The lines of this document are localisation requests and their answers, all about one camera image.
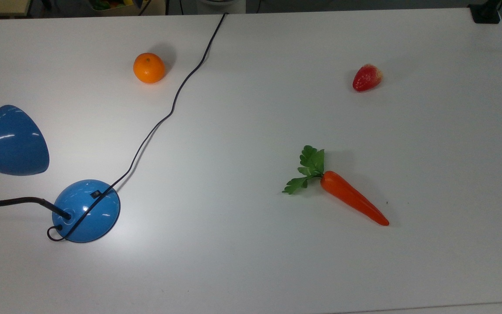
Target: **lamp shade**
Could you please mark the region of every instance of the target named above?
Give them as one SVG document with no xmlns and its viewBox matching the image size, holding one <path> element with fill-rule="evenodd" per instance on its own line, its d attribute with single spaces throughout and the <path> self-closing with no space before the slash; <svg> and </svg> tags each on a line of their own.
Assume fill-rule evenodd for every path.
<svg viewBox="0 0 502 314">
<path fill-rule="evenodd" d="M 17 107 L 0 107 L 0 173 L 31 175 L 49 164 L 46 141 L 34 121 Z"/>
</svg>

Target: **floor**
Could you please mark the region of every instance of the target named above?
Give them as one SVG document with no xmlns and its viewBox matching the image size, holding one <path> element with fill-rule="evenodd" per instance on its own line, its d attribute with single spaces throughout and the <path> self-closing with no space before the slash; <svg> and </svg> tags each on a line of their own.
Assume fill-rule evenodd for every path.
<svg viewBox="0 0 502 314">
<path fill-rule="evenodd" d="M 83 17 L 94 11 L 89 0 L 49 0 L 52 10 L 46 10 L 42 0 L 33 0 L 32 17 Z M 197 0 L 169 0 L 169 14 L 197 14 Z M 455 8 L 470 3 L 481 4 L 484 0 L 247 0 L 248 14 L 273 12 L 307 12 L 326 10 L 391 10 L 410 8 Z"/>
</svg>

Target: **plastic vegetable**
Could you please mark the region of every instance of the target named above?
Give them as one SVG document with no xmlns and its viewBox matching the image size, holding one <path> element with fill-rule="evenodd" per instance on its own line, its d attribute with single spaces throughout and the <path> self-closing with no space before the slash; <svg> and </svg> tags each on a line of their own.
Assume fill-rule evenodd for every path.
<svg viewBox="0 0 502 314">
<path fill-rule="evenodd" d="M 373 64 L 366 64 L 356 73 L 352 87 L 356 91 L 363 92 L 379 85 L 383 80 L 383 72 Z"/>
<path fill-rule="evenodd" d="M 354 187 L 347 183 L 340 175 L 334 171 L 325 172 L 325 150 L 317 150 L 309 145 L 306 145 L 301 151 L 301 165 L 297 170 L 305 177 L 296 177 L 291 179 L 285 187 L 283 193 L 294 194 L 300 188 L 306 188 L 307 182 L 315 177 L 321 178 L 321 187 L 328 193 L 334 195 L 344 203 L 357 209 L 365 214 L 373 221 L 382 226 L 388 226 L 389 221 L 385 216 L 371 204 L 371 202 L 361 195 Z"/>
</svg>

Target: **lamp base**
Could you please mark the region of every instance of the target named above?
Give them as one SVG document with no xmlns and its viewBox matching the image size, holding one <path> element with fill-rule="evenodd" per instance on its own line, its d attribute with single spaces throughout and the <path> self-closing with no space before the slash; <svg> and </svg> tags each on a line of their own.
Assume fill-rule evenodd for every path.
<svg viewBox="0 0 502 314">
<path fill-rule="evenodd" d="M 58 233 L 72 242 L 84 243 L 98 240 L 115 225 L 119 217 L 119 196 L 114 189 L 86 215 L 82 222 L 67 235 L 82 215 L 109 188 L 107 183 L 98 180 L 83 180 L 71 184 L 58 196 L 55 205 L 71 214 L 71 219 L 52 214 L 54 226 L 61 226 Z"/>
</svg>

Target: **toy fruit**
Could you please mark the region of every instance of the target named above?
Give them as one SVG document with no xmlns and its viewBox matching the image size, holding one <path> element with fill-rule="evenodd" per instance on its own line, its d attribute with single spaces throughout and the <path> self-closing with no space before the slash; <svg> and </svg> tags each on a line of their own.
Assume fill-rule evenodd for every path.
<svg viewBox="0 0 502 314">
<path fill-rule="evenodd" d="M 383 80 L 383 72 L 373 64 L 366 64 L 357 71 L 352 87 L 356 91 L 363 92 L 379 85 Z"/>
<path fill-rule="evenodd" d="M 325 150 L 317 150 L 305 145 L 297 170 L 305 177 L 296 177 L 286 183 L 283 193 L 293 194 L 297 189 L 306 188 L 307 182 L 315 177 L 321 178 L 321 187 L 350 207 L 368 216 L 381 226 L 388 226 L 389 221 L 364 195 L 354 189 L 346 180 L 334 171 L 325 171 Z"/>
<path fill-rule="evenodd" d="M 152 84 L 164 77 L 166 66 L 159 56 L 151 52 L 145 52 L 135 59 L 133 73 L 143 83 Z"/>
</svg>

